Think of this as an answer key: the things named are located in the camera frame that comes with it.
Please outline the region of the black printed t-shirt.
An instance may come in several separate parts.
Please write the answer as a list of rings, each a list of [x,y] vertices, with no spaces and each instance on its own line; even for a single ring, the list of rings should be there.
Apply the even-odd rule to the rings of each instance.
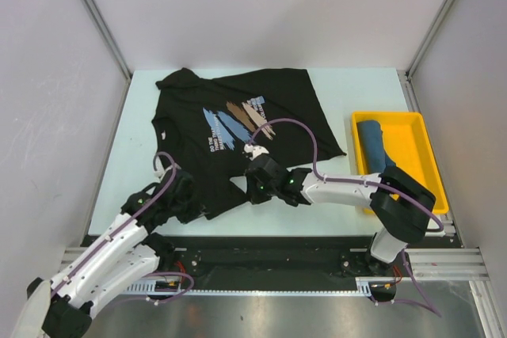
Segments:
[[[155,83],[158,150],[194,179],[206,219],[248,202],[243,175],[250,140],[284,167],[344,155],[305,69],[262,69],[201,78],[182,68]]]

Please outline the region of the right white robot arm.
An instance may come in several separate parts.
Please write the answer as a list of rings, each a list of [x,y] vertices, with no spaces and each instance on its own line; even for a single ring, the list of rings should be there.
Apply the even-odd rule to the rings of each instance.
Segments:
[[[366,268],[373,275],[385,275],[407,245],[425,237],[436,202],[430,190],[394,166],[381,173],[332,178],[312,169],[288,170],[261,154],[245,175],[253,204],[276,197],[292,207],[332,203],[373,211],[382,223],[365,256]]]

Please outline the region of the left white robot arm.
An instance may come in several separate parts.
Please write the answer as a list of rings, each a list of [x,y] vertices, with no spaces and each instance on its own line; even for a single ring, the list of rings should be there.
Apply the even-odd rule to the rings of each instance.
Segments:
[[[81,337],[119,294],[145,276],[176,280],[175,294],[147,296],[157,306],[193,289],[193,277],[177,264],[174,246],[156,229],[170,218],[188,222],[200,212],[194,180],[171,169],[159,182],[131,194],[110,227],[49,280],[34,279],[15,337]]]

